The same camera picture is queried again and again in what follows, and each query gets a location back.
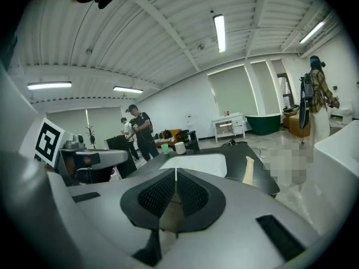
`white pants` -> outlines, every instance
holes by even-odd
[[[319,112],[309,114],[310,117],[310,143],[320,142],[330,136],[329,118],[326,108],[322,107]]]

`black pants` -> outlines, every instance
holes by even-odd
[[[133,141],[129,141],[127,143],[128,149],[130,150],[131,154],[135,157],[135,159],[139,159],[139,155],[137,154],[137,151],[135,150],[134,147],[134,142]]]
[[[142,156],[146,161],[149,161],[151,159],[150,155],[152,157],[156,157],[159,155],[154,141],[137,138],[137,145],[139,146],[139,150],[141,151]]]

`wooden stick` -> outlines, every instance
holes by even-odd
[[[254,170],[254,159],[246,156],[247,159],[247,167],[245,177],[243,178],[242,183],[252,185],[253,183],[253,170]]]

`green bathtub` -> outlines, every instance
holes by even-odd
[[[281,114],[246,115],[246,118],[253,133],[264,136],[279,131],[280,116]]]

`cup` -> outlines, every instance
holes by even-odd
[[[174,144],[174,147],[176,148],[176,153],[178,155],[183,155],[186,153],[186,147],[183,141],[177,142]]]
[[[163,145],[161,145],[161,148],[162,148],[162,152],[163,152],[165,155],[168,155],[168,154],[169,154],[169,151],[168,151],[168,143],[164,143]]]

